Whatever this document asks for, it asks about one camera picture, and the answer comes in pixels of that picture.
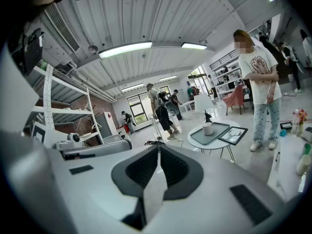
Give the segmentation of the black deer picture frame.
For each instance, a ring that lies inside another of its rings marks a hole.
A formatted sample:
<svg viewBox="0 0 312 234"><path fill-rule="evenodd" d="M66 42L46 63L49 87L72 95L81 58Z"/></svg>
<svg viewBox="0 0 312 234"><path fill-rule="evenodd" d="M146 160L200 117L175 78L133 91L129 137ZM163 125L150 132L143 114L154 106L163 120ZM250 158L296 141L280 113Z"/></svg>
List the black deer picture frame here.
<svg viewBox="0 0 312 234"><path fill-rule="evenodd" d="M221 134L218 137L218 140L221 140L230 145L236 146L244 137L244 135L247 133L247 131L248 131L247 128L232 126L225 133Z"/></svg>

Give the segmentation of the black framed window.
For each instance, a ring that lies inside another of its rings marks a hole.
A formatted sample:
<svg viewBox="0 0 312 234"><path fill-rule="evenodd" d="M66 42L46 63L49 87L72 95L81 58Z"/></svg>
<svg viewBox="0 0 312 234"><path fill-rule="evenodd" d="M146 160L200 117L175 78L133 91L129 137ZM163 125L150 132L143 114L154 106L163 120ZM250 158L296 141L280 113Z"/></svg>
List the black framed window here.
<svg viewBox="0 0 312 234"><path fill-rule="evenodd" d="M142 124L149 120L148 114L150 112L150 98L148 93L142 93L136 96L127 98L130 111L133 115L135 125Z"/></svg>

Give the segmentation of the round white side table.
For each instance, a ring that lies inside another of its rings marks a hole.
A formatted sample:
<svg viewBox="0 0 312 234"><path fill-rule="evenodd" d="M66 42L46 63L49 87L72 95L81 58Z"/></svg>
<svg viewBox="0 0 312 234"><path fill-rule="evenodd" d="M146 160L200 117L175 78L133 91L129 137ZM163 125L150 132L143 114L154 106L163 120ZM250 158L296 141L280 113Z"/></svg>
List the round white side table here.
<svg viewBox="0 0 312 234"><path fill-rule="evenodd" d="M234 155L233 155L232 150L230 148L230 144L225 142L225 141L219 140L218 138L222 133L225 133L227 130L229 130L230 127L240 127L240 125L238 123L236 123L234 121L230 121L230 120L216 121L216 122L213 122L212 125L213 125L213 128L216 128L218 130L219 135L216 135L215 133L213 133L212 137L208 137L208 139L211 140L208 144L204 145L204 144L198 142L197 140L195 140L194 138L192 138L192 135L194 133L203 131L203 129L202 129L203 124L196 126L195 128L193 128L188 133L188 142L192 146L198 148L202 153L205 153L205 151L209 151L211 153L212 150L221 149L220 157L222 157L223 149L227 148L227 150L230 154L230 157L232 159L232 163L235 163Z"/></svg>

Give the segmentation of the vase of red flowers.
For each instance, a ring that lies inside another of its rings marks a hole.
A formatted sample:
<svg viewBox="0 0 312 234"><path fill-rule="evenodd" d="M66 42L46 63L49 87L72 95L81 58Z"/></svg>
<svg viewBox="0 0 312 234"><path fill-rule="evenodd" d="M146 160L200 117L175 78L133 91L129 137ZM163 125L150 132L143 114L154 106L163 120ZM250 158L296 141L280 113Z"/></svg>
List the vase of red flowers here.
<svg viewBox="0 0 312 234"><path fill-rule="evenodd" d="M304 109L299 110L299 124L298 124L298 133L301 134L304 131L304 122L307 120L307 112Z"/></svg>

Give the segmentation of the white mug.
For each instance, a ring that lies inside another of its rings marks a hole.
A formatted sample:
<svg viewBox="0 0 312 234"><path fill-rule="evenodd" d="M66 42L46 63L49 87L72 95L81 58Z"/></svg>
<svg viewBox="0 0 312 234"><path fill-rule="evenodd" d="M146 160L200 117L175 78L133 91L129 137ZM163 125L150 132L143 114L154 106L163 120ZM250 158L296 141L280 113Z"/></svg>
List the white mug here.
<svg viewBox="0 0 312 234"><path fill-rule="evenodd" d="M210 136L213 134L213 123L212 122L206 122L202 125L203 133L205 136Z"/></svg>

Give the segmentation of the clear bottle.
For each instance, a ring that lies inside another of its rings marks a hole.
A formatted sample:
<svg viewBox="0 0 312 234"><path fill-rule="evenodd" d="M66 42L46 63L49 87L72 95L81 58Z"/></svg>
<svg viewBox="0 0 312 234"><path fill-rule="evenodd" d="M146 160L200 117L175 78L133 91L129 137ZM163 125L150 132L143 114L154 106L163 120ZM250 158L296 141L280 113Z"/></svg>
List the clear bottle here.
<svg viewBox="0 0 312 234"><path fill-rule="evenodd" d="M296 135L298 131L298 125L299 125L299 109L295 109L293 112L293 119L292 119L292 129L291 133Z"/></svg>

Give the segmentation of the white background shelving unit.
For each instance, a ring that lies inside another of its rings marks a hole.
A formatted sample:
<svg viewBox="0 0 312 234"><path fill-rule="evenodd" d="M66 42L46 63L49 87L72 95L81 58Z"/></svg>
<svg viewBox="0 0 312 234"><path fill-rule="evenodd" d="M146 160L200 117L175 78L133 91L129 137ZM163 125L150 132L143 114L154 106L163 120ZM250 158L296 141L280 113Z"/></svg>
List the white background shelving unit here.
<svg viewBox="0 0 312 234"><path fill-rule="evenodd" d="M213 63L210 76L215 87L219 101L232 93L235 87L242 82L241 68L238 57L226 60L226 62Z"/></svg>

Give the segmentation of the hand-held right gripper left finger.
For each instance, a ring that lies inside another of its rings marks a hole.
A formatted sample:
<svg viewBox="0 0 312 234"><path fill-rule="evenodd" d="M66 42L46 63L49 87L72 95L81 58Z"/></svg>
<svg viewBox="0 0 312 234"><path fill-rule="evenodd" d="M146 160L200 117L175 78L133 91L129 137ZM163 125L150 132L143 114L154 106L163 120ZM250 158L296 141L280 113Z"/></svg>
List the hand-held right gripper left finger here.
<svg viewBox="0 0 312 234"><path fill-rule="evenodd" d="M158 146L118 163L111 172L112 181L124 195L143 197L143 191L153 176L158 163Z"/></svg>

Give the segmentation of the ceiling air conditioner vent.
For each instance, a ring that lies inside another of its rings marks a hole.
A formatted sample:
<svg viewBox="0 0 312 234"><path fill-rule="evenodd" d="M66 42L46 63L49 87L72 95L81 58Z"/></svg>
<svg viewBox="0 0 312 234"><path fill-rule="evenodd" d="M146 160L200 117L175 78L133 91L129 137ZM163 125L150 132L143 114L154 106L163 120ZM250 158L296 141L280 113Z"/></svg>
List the ceiling air conditioner vent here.
<svg viewBox="0 0 312 234"><path fill-rule="evenodd" d="M80 49L80 45L61 15L58 6L52 3L46 8L45 14L70 49L76 53Z"/></svg>

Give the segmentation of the white cabinet with red mark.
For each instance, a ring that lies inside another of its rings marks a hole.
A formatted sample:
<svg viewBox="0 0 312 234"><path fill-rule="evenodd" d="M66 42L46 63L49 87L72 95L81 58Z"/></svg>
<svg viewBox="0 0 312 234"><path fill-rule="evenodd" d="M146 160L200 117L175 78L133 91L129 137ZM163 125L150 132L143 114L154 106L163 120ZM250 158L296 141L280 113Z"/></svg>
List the white cabinet with red mark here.
<svg viewBox="0 0 312 234"><path fill-rule="evenodd" d="M113 135L117 135L117 129L113 121L113 116L110 112L102 111L96 116L97 124L101 137L104 139Z"/></svg>

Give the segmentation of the white shade table lamp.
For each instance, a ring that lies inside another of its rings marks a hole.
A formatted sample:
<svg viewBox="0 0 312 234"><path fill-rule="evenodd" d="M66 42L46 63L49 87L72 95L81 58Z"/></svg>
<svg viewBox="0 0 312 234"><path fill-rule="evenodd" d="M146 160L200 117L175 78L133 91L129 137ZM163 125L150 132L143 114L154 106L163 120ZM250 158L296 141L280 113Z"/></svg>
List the white shade table lamp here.
<svg viewBox="0 0 312 234"><path fill-rule="evenodd" d="M211 121L212 116L207 113L207 110L212 109L214 107L214 104L212 103L209 95L206 93L203 93L203 94L194 96L194 103L195 103L195 112L196 113L204 112L205 122L212 123Z"/></svg>

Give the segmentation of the white perforated shelving rack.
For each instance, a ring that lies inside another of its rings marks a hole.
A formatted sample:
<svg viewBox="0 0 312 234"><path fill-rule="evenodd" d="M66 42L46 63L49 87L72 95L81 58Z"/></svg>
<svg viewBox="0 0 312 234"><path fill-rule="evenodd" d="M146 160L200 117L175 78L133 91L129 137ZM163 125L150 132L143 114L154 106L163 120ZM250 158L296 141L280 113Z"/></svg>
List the white perforated shelving rack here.
<svg viewBox="0 0 312 234"><path fill-rule="evenodd" d="M82 90L53 75L54 68L48 64L45 69L34 67L26 78L39 95L40 105L34 106L26 127L32 129L37 121L49 128L57 125L75 123L83 117L91 118L91 133L83 135L85 142L97 137L100 144L103 139L91 104L89 89Z"/></svg>

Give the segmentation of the cream tall cup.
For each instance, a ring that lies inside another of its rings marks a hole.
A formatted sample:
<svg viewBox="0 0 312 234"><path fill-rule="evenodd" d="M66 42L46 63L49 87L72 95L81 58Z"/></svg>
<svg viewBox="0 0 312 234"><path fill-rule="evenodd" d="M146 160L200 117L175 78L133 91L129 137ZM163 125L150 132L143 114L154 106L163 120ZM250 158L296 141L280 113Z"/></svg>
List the cream tall cup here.
<svg viewBox="0 0 312 234"><path fill-rule="evenodd" d="M307 171L309 166L312 163L312 158L310 155L303 155L301 159L299 160L297 167L296 167L296 172L299 176L303 176L304 173Z"/></svg>

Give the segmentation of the white marble low table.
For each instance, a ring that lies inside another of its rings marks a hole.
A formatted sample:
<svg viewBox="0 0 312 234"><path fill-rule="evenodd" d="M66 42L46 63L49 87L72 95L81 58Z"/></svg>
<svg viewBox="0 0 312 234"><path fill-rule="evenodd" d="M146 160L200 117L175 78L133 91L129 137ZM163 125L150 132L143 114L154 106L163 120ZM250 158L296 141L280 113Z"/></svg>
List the white marble low table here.
<svg viewBox="0 0 312 234"><path fill-rule="evenodd" d="M305 144L307 141L300 136L287 134L279 138L274 150L267 184L284 202L305 193L311 183L312 175L308 172L312 172L312 164L303 175L297 173Z"/></svg>

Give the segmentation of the grey gripper shell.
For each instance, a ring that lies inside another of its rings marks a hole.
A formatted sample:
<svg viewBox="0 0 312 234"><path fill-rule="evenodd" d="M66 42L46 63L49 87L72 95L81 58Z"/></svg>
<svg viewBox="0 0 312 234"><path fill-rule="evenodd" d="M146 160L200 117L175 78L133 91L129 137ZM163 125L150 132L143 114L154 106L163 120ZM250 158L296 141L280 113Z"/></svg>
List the grey gripper shell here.
<svg viewBox="0 0 312 234"><path fill-rule="evenodd" d="M165 102L165 107L172 115L180 114L179 109L170 101Z"/></svg>

